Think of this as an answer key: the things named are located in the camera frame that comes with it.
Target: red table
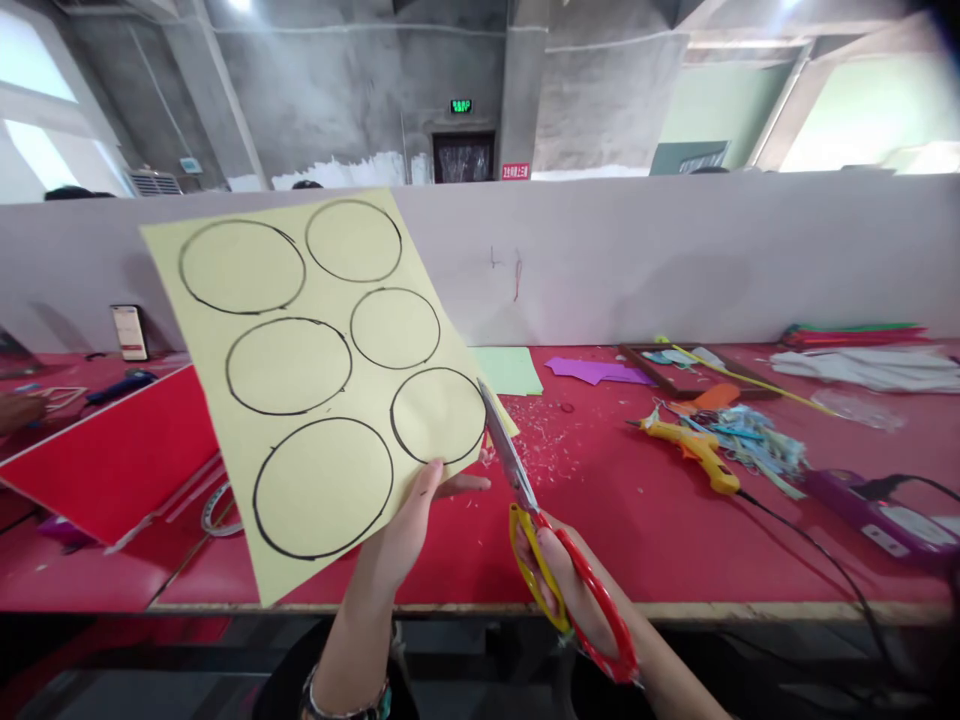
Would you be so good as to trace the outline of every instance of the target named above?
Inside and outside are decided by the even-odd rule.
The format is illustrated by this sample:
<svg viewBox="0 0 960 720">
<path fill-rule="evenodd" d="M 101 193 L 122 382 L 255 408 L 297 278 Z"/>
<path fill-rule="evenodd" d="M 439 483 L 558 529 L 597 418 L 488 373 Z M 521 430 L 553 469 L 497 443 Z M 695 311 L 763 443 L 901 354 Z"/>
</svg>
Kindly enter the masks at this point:
<svg viewBox="0 0 960 720">
<path fill-rule="evenodd" d="M 728 346 L 730 359 L 809 397 L 823 384 L 773 373 L 769 346 Z M 654 619 L 856 619 L 854 597 L 836 569 L 796 533 L 737 498 L 708 488 L 702 471 L 670 445 L 626 425 L 650 414 L 659 391 L 638 385 L 555 377 L 554 356 L 613 361 L 612 348 L 533 348 L 542 397 L 504 397 L 521 429 L 516 444 L 548 511 L 579 529 L 627 594 Z M 845 388 L 906 418 L 887 434 L 829 417 L 787 399 L 760 401 L 779 431 L 806 443 L 814 467 L 864 477 L 923 475 L 960 489 L 960 399 L 887 396 Z M 573 407 L 572 412 L 565 410 Z M 789 500 L 766 479 L 731 467 L 744 487 L 799 524 L 848 569 L 878 616 L 897 624 L 949 615 L 945 582 L 889 557 L 816 500 Z M 441 501 L 420 559 L 397 602 L 409 612 L 534 612 L 508 542 L 511 492 L 498 463 L 475 464 L 491 491 Z M 935 491 L 904 487 L 898 497 L 928 514 L 956 514 Z M 272 611 L 336 606 L 353 558 L 333 563 Z M 151 610 L 259 610 L 243 539 L 210 540 L 177 574 Z"/>
<path fill-rule="evenodd" d="M 131 367 L 144 367 L 165 377 L 184 361 L 151 361 L 140 365 L 119 356 L 85 361 L 83 355 L 40 355 L 43 371 L 16 380 L 0 381 L 0 391 L 38 383 L 45 388 L 78 386 L 88 392 L 103 390 L 121 381 Z M 49 422 L 23 433 L 0 438 L 0 461 L 32 448 L 77 422 L 82 398 L 53 413 Z M 88 409 L 84 417 L 98 410 Z M 90 547 L 65 555 L 60 543 L 36 531 L 30 518 L 0 535 L 0 611 L 12 612 L 125 612 L 144 611 L 164 583 L 185 560 L 187 549 L 205 535 L 199 526 L 200 511 L 210 489 L 174 524 L 154 524 L 122 552 L 105 554 Z M 0 528 L 7 528 L 34 509 L 34 504 L 13 490 L 0 490 Z"/>
</svg>

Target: phone screen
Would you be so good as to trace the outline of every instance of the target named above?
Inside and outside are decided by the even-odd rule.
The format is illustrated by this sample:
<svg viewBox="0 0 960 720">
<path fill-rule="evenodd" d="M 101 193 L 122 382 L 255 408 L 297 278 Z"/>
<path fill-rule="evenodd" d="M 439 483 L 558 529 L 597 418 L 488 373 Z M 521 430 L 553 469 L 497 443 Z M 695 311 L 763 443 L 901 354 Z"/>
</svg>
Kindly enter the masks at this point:
<svg viewBox="0 0 960 720">
<path fill-rule="evenodd" d="M 136 305 L 112 305 L 113 323 L 117 326 L 117 339 L 124 360 L 147 359 L 147 344 L 140 325 L 140 309 Z"/>
</svg>

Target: forearm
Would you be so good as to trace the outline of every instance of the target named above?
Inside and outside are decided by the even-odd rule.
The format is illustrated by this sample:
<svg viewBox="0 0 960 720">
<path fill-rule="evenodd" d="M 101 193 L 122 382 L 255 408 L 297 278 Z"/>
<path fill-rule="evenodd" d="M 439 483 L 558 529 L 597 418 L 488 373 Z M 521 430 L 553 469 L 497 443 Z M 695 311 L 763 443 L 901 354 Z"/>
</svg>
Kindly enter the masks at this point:
<svg viewBox="0 0 960 720">
<path fill-rule="evenodd" d="M 658 720 L 729 718 L 645 617 L 635 611 L 627 624 L 637 651 L 647 700 Z"/>
<path fill-rule="evenodd" d="M 313 698 L 325 713 L 372 705 L 386 678 L 395 591 L 374 582 L 374 550 L 360 552 L 313 677 Z"/>
</svg>

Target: wooden table edge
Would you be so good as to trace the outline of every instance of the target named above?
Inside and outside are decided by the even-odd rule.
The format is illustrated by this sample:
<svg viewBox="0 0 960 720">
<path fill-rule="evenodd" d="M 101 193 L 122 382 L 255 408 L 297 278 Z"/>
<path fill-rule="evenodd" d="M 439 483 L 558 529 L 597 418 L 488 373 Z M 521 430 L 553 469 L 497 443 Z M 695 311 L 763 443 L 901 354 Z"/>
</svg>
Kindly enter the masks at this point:
<svg viewBox="0 0 960 720">
<path fill-rule="evenodd" d="M 858 622 L 863 612 L 856 603 L 759 602 L 759 603 L 636 603 L 653 622 Z M 149 613 L 163 614 L 332 614 L 338 604 L 286 604 L 263 608 L 256 603 L 163 603 L 153 602 Z M 946 625 L 952 609 L 948 604 L 871 602 L 877 620 L 893 626 Z M 536 603 L 446 603 L 397 605 L 394 611 L 410 616 L 532 616 L 540 614 Z"/>
</svg>

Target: glass window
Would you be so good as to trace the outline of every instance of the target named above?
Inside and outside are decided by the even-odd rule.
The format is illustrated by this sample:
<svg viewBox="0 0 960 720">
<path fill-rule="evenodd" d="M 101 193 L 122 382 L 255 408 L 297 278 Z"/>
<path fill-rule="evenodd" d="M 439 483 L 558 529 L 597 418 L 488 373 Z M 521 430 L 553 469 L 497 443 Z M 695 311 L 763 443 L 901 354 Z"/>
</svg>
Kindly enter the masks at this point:
<svg viewBox="0 0 960 720">
<path fill-rule="evenodd" d="M 77 102 L 43 40 L 26 20 L 0 10 L 0 81 Z"/>
<path fill-rule="evenodd" d="M 13 120 L 3 122 L 17 151 L 27 161 L 44 188 L 55 190 L 62 185 L 80 184 L 70 172 L 70 168 L 50 140 L 50 136 L 42 128 Z"/>
</svg>

